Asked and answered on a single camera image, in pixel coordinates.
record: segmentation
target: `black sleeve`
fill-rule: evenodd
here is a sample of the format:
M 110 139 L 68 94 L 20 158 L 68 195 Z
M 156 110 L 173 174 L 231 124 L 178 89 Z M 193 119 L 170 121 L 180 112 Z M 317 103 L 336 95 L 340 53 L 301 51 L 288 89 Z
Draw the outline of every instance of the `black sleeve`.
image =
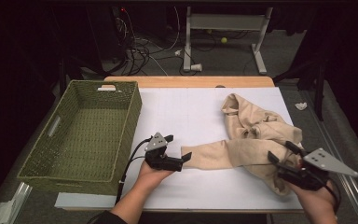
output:
M 127 224 L 121 217 L 104 211 L 94 224 Z

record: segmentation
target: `woven basket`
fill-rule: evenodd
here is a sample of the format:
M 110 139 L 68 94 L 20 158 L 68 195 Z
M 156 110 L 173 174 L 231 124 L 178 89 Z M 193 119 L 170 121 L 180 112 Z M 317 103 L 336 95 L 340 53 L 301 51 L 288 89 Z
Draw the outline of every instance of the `woven basket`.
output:
M 141 107 L 135 81 L 71 81 L 18 179 L 47 191 L 116 195 Z

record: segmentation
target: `person's arm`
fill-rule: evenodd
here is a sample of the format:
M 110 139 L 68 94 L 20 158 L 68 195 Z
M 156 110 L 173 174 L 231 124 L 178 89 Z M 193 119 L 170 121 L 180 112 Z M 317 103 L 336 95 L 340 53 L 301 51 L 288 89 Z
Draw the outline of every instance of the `person's arm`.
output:
M 312 224 L 337 224 L 334 212 L 335 200 L 327 189 L 305 190 L 291 183 L 286 183 L 297 195 L 307 218 Z M 332 188 L 330 182 L 327 183 L 327 186 Z
M 132 189 L 112 208 L 111 213 L 128 224 L 138 223 L 146 199 L 163 179 L 173 171 L 155 170 L 144 161 Z

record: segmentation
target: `human hand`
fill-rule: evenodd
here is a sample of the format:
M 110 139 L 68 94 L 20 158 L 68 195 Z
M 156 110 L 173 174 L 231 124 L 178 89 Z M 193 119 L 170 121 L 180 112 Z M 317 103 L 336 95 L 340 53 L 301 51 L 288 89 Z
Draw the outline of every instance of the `human hand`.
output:
M 173 174 L 174 171 L 155 170 L 151 168 L 145 161 L 142 162 L 138 178 L 133 186 L 134 189 L 140 190 L 142 193 L 150 194 L 163 179 Z
M 326 188 L 313 191 L 302 189 L 287 181 L 286 184 L 297 195 L 311 223 L 337 223 L 334 211 L 334 204 L 336 202 L 333 195 Z M 331 181 L 327 182 L 327 187 L 333 189 Z

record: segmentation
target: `beige cloth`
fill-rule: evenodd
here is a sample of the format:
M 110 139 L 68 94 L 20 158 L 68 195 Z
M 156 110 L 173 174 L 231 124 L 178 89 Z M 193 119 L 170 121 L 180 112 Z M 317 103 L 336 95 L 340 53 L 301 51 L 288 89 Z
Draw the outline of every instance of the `beige cloth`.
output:
M 264 110 L 235 93 L 226 98 L 221 110 L 226 115 L 229 139 L 182 147 L 182 155 L 192 152 L 191 160 L 184 163 L 184 167 L 213 170 L 243 166 L 263 179 L 275 193 L 289 193 L 290 189 L 277 177 L 277 168 L 267 155 L 271 151 L 280 161 L 296 166 L 299 157 L 292 154 L 284 142 L 299 144 L 301 130 L 285 123 L 279 114 Z

